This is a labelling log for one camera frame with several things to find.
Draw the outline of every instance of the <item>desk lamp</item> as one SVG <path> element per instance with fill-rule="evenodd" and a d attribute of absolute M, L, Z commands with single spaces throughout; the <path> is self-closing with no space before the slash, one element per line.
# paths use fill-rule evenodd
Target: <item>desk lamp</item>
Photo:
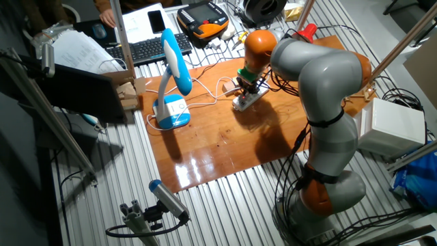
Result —
<path fill-rule="evenodd" d="M 186 109 L 186 102 L 181 95 L 164 96 L 169 79 L 173 75 L 180 93 L 184 96 L 191 92 L 193 82 L 171 29 L 167 28 L 163 31 L 161 45 L 167 58 L 168 66 L 161 79 L 158 100 L 153 104 L 153 111 L 162 129 L 172 129 L 188 124 L 191 116 L 188 109 Z"/>

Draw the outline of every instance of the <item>paper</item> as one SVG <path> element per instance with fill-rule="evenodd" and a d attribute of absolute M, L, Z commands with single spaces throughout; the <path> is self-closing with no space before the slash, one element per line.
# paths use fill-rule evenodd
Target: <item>paper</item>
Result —
<path fill-rule="evenodd" d="M 126 35 L 128 36 L 128 42 L 133 44 L 136 42 L 141 42 L 144 40 L 161 37 L 161 34 L 155 34 L 152 31 L 152 26 L 150 25 L 149 16 L 147 15 L 150 11 L 159 10 L 163 16 L 165 28 L 170 28 L 173 33 L 178 33 L 179 31 L 174 27 L 167 13 L 164 11 L 163 6 L 160 3 L 151 5 L 146 8 L 134 11 L 129 14 L 123 15 L 124 28 L 126 29 Z M 115 30 L 115 35 L 117 41 L 119 41 L 118 31 Z"/>
<path fill-rule="evenodd" d="M 102 74 L 123 68 L 92 38 L 77 31 L 67 31 L 53 43 L 55 63 L 70 68 Z"/>

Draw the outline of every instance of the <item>metal rod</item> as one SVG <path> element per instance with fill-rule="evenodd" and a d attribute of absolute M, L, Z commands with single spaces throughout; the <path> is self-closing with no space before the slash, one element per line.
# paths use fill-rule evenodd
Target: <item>metal rod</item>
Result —
<path fill-rule="evenodd" d="M 382 71 L 386 69 L 391 62 L 407 47 L 414 37 L 437 15 L 437 3 L 435 3 L 425 16 L 405 35 L 405 37 L 396 45 L 396 47 L 382 60 L 382 62 L 372 72 L 370 80 L 373 81 Z"/>
<path fill-rule="evenodd" d="M 305 21 L 307 21 L 309 12 L 313 8 L 314 2 L 315 0 L 307 0 L 303 5 L 302 14 L 299 16 L 296 31 L 302 30 L 303 26 L 305 25 Z"/>
<path fill-rule="evenodd" d="M 405 156 L 402 159 L 397 160 L 394 164 L 389 165 L 387 168 L 387 171 L 392 173 L 399 168 L 421 158 L 422 156 L 425 156 L 426 154 L 429 154 L 431 152 L 434 152 L 437 150 L 437 141 L 433 141 L 432 143 L 429 143 L 422 148 L 416 150 L 415 152 L 409 154 L 408 156 Z"/>
<path fill-rule="evenodd" d="M 20 57 L 16 54 L 14 49 L 8 49 L 8 55 L 20 60 Z M 6 58 L 0 58 L 0 65 L 5 68 L 5 71 L 23 92 L 27 100 L 35 107 L 41 118 L 61 141 L 68 153 L 73 156 L 74 160 L 78 162 L 86 174 L 94 178 L 96 172 L 94 171 L 93 165 L 89 162 L 87 156 L 83 153 L 73 136 L 71 136 L 65 124 L 57 117 L 40 87 L 33 79 L 27 76 L 23 66 Z"/>
<path fill-rule="evenodd" d="M 134 61 L 132 60 L 132 53 L 130 52 L 128 36 L 126 34 L 126 28 L 124 27 L 122 9 L 120 7 L 119 0 L 111 0 L 112 12 L 114 13 L 115 24 L 117 24 L 118 36 L 120 37 L 120 44 L 122 45 L 124 61 L 127 65 L 127 70 L 130 75 L 136 79 Z"/>

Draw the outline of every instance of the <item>red object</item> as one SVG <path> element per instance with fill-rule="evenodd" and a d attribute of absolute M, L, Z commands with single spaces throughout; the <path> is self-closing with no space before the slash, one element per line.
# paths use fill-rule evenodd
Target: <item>red object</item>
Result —
<path fill-rule="evenodd" d="M 313 43 L 313 36 L 317 31 L 317 26 L 313 23 L 310 23 L 303 29 L 302 31 L 298 31 L 298 33 L 293 34 L 293 38 L 302 40 L 304 39 L 308 43 Z"/>

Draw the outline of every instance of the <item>wooden table surface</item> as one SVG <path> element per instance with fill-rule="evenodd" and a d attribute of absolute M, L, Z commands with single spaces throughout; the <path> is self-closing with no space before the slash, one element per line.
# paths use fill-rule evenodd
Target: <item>wooden table surface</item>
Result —
<path fill-rule="evenodd" d="M 343 49 L 336 36 L 317 39 L 314 43 Z M 236 76 L 243 63 L 243 58 L 221 62 L 205 72 L 200 81 L 215 94 L 218 79 Z M 204 68 L 190 70 L 191 76 L 198 77 Z M 152 82 L 147 89 L 157 91 L 160 79 L 150 78 Z M 222 94 L 224 82 L 227 81 L 219 84 L 218 94 Z M 171 79 L 167 91 L 174 86 Z M 161 132 L 147 126 L 146 120 L 147 115 L 153 115 L 152 103 L 158 94 L 141 95 L 142 114 L 160 178 L 171 191 L 185 190 L 290 154 L 296 137 L 307 123 L 300 99 L 283 91 L 268 92 L 246 111 L 239 112 L 232 107 L 234 97 L 222 97 L 215 105 L 190 107 L 188 125 Z M 187 105 L 214 101 L 197 82 L 185 100 Z M 365 105 L 363 99 L 351 98 L 345 111 L 355 115 Z M 158 127 L 155 119 L 150 118 L 150 122 Z M 300 150 L 308 148 L 306 142 Z"/>

